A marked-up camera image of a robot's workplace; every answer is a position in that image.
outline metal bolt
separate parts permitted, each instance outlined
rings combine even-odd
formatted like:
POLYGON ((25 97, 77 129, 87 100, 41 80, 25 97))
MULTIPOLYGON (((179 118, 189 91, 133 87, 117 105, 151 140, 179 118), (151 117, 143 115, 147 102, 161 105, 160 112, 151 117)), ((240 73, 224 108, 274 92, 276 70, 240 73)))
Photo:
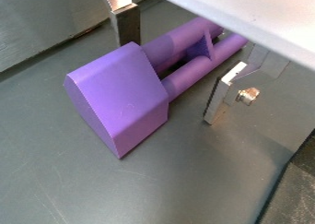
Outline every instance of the metal bolt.
POLYGON ((256 100, 260 91, 256 88, 248 88, 239 91, 239 95, 236 97, 236 101, 243 102, 247 106, 252 104, 256 100))

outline gray mat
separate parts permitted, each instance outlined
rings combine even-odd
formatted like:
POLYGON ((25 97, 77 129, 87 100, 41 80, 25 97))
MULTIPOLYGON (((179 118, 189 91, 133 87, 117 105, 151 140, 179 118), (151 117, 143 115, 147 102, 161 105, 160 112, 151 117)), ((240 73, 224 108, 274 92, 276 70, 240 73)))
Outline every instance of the gray mat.
POLYGON ((257 223, 315 223, 315 130, 291 158, 257 223))

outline purple 3d printed part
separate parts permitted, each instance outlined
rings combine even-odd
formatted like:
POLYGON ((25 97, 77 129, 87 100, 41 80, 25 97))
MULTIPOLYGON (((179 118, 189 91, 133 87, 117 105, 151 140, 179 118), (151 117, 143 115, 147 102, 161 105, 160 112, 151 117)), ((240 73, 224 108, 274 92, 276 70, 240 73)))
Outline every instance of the purple 3d printed part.
POLYGON ((67 74, 75 108, 119 158, 167 121, 168 103, 245 45, 232 34, 212 46, 211 34, 220 33, 196 18, 143 47, 131 42, 67 74), (183 57, 191 61, 160 81, 156 72, 183 57))

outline metal bracket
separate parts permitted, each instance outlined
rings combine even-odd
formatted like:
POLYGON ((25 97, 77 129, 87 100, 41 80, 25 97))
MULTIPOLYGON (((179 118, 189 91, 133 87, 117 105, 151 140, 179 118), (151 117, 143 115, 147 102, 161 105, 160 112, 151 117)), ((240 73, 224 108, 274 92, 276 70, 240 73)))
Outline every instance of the metal bracket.
POLYGON ((140 9, 132 0, 103 0, 116 33, 117 47, 133 41, 140 45, 140 9))
POLYGON ((291 61, 256 44, 247 62, 237 63, 213 85, 204 111, 208 124, 215 123, 235 101, 252 104, 260 94, 259 86, 279 78, 291 61))

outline white panel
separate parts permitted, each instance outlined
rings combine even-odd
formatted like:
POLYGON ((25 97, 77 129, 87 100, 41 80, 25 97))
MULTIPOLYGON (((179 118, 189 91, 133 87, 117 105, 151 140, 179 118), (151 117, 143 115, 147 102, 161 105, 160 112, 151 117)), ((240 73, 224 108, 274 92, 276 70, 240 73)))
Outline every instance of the white panel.
POLYGON ((315 69, 314 0, 168 0, 315 69))

